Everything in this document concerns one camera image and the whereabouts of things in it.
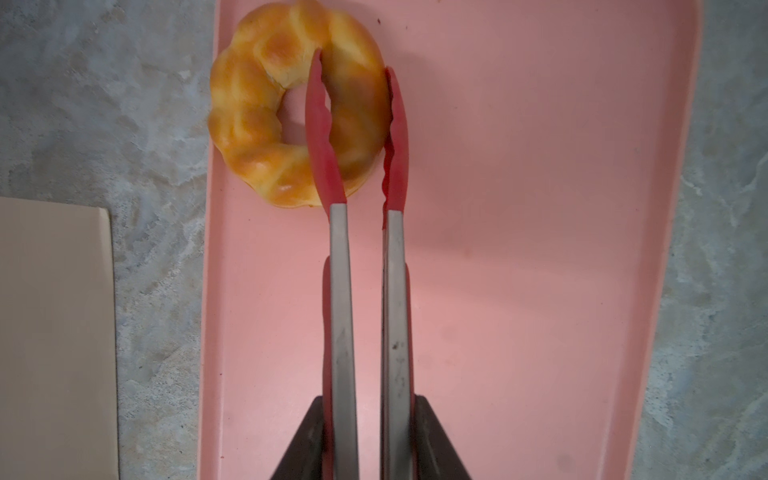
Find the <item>blue checkered paper bag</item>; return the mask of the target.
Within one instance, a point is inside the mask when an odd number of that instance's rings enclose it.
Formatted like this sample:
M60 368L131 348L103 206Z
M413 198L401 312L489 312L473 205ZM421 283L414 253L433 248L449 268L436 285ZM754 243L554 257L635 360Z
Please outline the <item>blue checkered paper bag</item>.
M119 475L110 216L1 202L1 475Z

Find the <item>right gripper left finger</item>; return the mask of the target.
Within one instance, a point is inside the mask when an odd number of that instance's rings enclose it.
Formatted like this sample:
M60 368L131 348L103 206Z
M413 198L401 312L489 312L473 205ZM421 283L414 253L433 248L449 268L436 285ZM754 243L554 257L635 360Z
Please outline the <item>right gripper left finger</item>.
M323 397L317 396L284 452L271 480L322 480Z

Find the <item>red metal tongs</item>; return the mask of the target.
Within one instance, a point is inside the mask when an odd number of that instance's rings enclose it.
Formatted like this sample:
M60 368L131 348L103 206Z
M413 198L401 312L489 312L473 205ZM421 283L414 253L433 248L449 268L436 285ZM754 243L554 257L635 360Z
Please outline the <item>red metal tongs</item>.
M381 321L379 363L379 476L415 479L415 391L410 277L405 252L404 210L408 193L410 139L401 87L385 71L386 104L383 207L378 254L349 234L347 196L330 143L331 113L325 105L322 52L315 51L306 96L306 134L313 180L329 222L330 252L322 284L324 353L322 377L324 479L361 476L354 342L353 285L378 293Z

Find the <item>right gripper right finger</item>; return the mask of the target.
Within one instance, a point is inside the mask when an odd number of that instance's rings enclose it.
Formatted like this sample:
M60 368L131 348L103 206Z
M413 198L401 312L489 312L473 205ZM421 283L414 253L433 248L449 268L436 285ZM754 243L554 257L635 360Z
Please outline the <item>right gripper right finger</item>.
M413 424L417 479L471 479L432 406L423 395L415 396Z

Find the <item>twisted yellow pretzel bread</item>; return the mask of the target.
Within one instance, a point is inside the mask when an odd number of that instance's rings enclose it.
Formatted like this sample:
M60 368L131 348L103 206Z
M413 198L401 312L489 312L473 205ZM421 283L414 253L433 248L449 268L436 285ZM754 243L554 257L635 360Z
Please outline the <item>twisted yellow pretzel bread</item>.
M371 174L391 124L385 65L353 16L316 1L268 3L237 25L211 69L211 139L230 170L281 208L318 206L308 149L282 139L286 91L307 83L315 51L330 99L330 143L345 192Z

